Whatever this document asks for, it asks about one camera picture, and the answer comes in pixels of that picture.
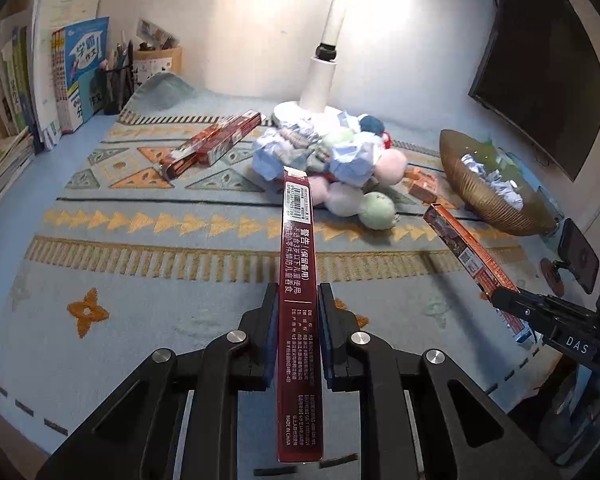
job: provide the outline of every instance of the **pink ball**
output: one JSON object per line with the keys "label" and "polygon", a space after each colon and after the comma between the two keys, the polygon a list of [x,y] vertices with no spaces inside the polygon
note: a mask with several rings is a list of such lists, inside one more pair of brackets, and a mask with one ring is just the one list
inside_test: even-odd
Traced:
{"label": "pink ball", "polygon": [[402,180],[406,167],[407,157],[404,153],[389,148],[388,150],[384,150],[382,155],[380,155],[374,168],[374,176],[380,184],[393,186]]}
{"label": "pink ball", "polygon": [[311,187],[311,202],[314,205],[321,204],[329,196],[329,181],[320,175],[309,177]]}

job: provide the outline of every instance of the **golden bowl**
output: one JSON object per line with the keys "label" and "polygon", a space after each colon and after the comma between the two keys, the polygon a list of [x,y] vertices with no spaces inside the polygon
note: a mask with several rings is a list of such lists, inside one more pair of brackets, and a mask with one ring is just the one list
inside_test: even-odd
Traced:
{"label": "golden bowl", "polygon": [[440,132],[440,158],[446,178],[456,193],[495,228],[513,236],[532,236],[550,232],[555,219],[547,211],[538,192],[524,180],[516,182],[516,191],[524,206],[518,211],[469,170],[460,160],[467,153],[474,153],[480,142],[455,130]]}

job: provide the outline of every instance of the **blue yarn ball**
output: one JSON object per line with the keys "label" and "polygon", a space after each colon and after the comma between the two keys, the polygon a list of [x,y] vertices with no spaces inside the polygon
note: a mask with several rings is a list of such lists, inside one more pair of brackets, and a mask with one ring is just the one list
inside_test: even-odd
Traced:
{"label": "blue yarn ball", "polygon": [[365,115],[361,119],[358,119],[361,132],[371,132],[377,136],[381,136],[382,132],[384,132],[384,123],[380,119],[373,117],[373,115]]}

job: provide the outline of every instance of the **pen holder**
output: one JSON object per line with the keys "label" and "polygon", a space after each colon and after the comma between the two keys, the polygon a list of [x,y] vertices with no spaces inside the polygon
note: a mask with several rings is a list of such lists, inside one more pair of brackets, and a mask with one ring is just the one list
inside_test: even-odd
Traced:
{"label": "pen holder", "polygon": [[116,115],[122,111],[134,92],[132,68],[125,66],[114,70],[97,70],[104,95],[103,112]]}

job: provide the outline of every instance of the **black screen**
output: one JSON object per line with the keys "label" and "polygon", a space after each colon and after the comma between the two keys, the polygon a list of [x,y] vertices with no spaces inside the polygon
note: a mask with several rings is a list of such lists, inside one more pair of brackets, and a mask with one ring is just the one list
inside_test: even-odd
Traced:
{"label": "black screen", "polygon": [[575,180],[600,129],[600,64],[568,0],[500,0],[469,95]]}

